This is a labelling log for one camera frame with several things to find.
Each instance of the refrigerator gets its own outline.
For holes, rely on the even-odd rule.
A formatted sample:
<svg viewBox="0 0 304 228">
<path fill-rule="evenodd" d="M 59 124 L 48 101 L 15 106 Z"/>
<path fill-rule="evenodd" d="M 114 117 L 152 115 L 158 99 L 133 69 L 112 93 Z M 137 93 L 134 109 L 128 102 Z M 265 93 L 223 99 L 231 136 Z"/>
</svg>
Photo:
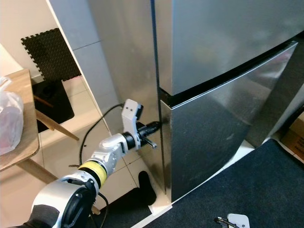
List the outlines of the refrigerator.
<svg viewBox="0 0 304 228">
<path fill-rule="evenodd" d="M 304 30 L 301 0 L 89 4 L 119 100 L 162 124 L 139 153 L 172 202 L 234 156 Z"/>
</svg>

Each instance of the white tile floor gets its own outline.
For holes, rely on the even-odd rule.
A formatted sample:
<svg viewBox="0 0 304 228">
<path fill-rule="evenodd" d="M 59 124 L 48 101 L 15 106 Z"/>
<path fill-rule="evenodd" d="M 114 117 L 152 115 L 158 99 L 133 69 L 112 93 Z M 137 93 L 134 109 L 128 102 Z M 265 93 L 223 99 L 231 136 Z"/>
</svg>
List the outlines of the white tile floor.
<svg viewBox="0 0 304 228">
<path fill-rule="evenodd" d="M 92 95 L 81 77 L 65 81 L 63 85 L 73 107 L 75 117 L 62 123 L 62 126 L 77 135 L 80 141 L 77 142 L 58 131 L 46 130 L 39 134 L 40 151 L 33 157 L 35 161 L 58 177 L 75 170 L 75 168 L 70 168 L 69 165 L 79 163 L 78 153 L 81 141 L 87 130 L 100 118 L 99 111 L 91 98 Z M 86 147 L 83 149 L 83 161 L 89 158 L 99 142 L 109 135 L 105 124 L 100 122 L 86 139 Z M 243 141 L 235 156 L 212 177 L 233 165 L 253 151 L 253 149 L 249 143 Z M 157 185 L 138 153 L 133 151 L 126 155 L 123 160 L 120 160 L 116 166 L 115 173 L 109 177 L 101 188 L 101 192 L 111 203 L 131 189 L 139 186 L 138 173 L 143 170 L 149 174 L 151 184 L 157 194 L 157 200 L 149 207 L 152 214 L 134 225 L 134 228 L 145 226 L 172 208 L 172 204 Z M 45 184 L 17 166 L 2 172 L 0 174 L 0 183 L 0 227 L 22 224 L 29 218 L 33 199 Z M 105 206 L 105 203 L 101 198 L 97 197 L 95 205 L 101 209 Z"/>
</svg>

